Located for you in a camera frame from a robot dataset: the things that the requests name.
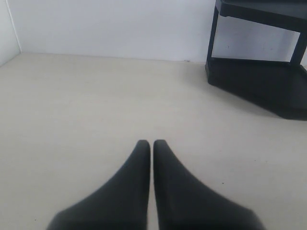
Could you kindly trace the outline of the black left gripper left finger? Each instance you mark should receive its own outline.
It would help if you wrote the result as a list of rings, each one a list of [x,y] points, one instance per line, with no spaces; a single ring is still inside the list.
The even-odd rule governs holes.
[[[49,230],[145,230],[150,191],[150,144],[139,140],[102,187],[59,212]]]

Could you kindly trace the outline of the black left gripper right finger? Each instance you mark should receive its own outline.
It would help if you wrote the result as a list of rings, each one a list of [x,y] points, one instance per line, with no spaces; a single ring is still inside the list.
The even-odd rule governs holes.
[[[165,140],[154,142],[153,162],[159,229],[262,229],[252,210],[221,196],[191,174]]]

